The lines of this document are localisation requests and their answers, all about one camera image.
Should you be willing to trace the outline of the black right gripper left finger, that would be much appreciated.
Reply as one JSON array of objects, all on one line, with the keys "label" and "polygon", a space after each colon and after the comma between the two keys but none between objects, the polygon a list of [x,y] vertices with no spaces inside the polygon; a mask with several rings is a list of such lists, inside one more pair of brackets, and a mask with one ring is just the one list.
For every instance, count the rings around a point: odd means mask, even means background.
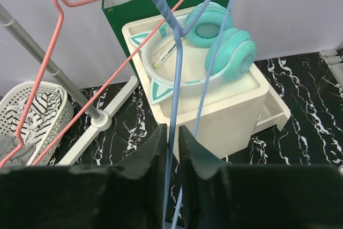
[{"label": "black right gripper left finger", "polygon": [[1,228],[162,228],[167,126],[112,166],[1,169]]}]

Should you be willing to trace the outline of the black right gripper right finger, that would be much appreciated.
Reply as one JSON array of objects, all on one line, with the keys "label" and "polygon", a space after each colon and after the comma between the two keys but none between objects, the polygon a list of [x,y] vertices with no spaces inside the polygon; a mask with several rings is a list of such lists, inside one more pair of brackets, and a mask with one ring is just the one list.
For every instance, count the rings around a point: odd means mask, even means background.
[{"label": "black right gripper right finger", "polygon": [[186,228],[342,228],[332,166],[230,165],[178,130]]}]

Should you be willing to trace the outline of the blue wire hanger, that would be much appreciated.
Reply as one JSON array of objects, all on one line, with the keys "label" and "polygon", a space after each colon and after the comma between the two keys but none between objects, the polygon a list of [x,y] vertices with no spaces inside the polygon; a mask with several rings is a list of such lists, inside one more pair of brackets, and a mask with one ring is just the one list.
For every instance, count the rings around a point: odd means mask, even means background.
[{"label": "blue wire hanger", "polygon": [[165,189],[164,189],[164,196],[163,196],[163,216],[162,216],[162,227],[163,228],[176,228],[177,226],[177,219],[178,219],[178,212],[180,210],[181,200],[182,200],[182,192],[180,191],[177,205],[174,213],[174,220],[172,223],[167,223],[165,221],[166,212],[168,207],[168,194],[169,194],[169,185],[170,185],[170,176],[171,176],[171,166],[172,166],[172,157],[173,157],[173,148],[174,148],[174,138],[175,138],[175,131],[176,131],[176,117],[177,117],[177,109],[178,109],[178,100],[180,94],[180,86],[181,86],[181,72],[182,72],[182,59],[183,59],[183,47],[181,38],[186,36],[190,30],[191,26],[186,28],[184,31],[179,23],[177,22],[173,11],[168,6],[166,0],[151,0],[167,24],[172,28],[174,33],[174,39],[176,43],[176,68],[175,68],[175,78],[174,82],[172,83],[172,90],[173,90],[173,100],[171,106],[171,117],[170,117],[170,124],[169,124],[169,136],[168,136],[168,149],[167,149],[167,159],[166,159],[166,173],[165,173]]}]

